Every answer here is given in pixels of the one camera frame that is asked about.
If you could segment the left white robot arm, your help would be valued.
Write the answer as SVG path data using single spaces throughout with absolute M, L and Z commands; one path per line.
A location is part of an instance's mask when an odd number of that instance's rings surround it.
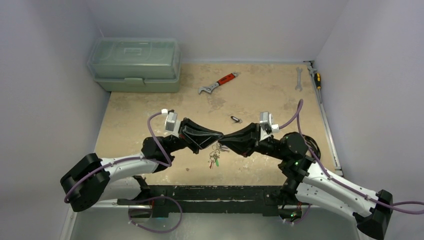
M 100 158 L 85 155 L 61 179 L 65 197 L 75 212 L 85 211 L 106 198 L 112 183 L 138 174 L 153 174 L 172 166 L 173 152 L 189 148 L 194 154 L 223 137 L 223 133 L 184 118 L 167 136 L 150 136 L 142 142 L 140 153 L 124 157 Z

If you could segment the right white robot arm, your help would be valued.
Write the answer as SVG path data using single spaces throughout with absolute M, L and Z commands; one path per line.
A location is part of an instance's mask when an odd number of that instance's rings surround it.
M 251 123 L 218 142 L 245 158 L 259 153 L 280 160 L 278 168 L 286 181 L 280 192 L 270 197 L 282 205 L 316 205 L 352 220 L 366 236 L 384 239 L 393 213 L 388 207 L 393 202 L 392 194 L 367 190 L 329 172 L 312 154 L 307 154 L 309 146 L 301 133 L 289 132 L 276 139 L 260 124 Z

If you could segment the large perforated metal keyring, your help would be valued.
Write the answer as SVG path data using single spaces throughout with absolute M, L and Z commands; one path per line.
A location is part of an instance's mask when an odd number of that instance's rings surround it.
M 216 143 L 215 145 L 212 146 L 212 151 L 209 153 L 208 163 L 209 163 L 209 161 L 214 161 L 213 168 L 218 167 L 218 166 L 216 166 L 215 160 L 219 161 L 221 152 L 229 152 L 229 151 L 230 151 L 230 149 L 227 146 L 225 146 L 221 143 Z

